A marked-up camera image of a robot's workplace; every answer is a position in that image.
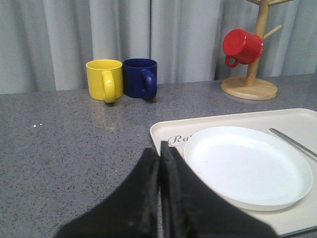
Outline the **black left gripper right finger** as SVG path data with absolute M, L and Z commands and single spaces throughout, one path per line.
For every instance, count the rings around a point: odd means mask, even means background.
M 231 205 L 207 187 L 166 141 L 160 149 L 165 238 L 275 238 L 268 224 Z

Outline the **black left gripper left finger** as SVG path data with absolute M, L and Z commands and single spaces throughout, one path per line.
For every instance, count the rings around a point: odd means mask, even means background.
M 64 225 L 57 238 L 155 238 L 159 157 L 146 148 L 122 184 L 99 205 Z

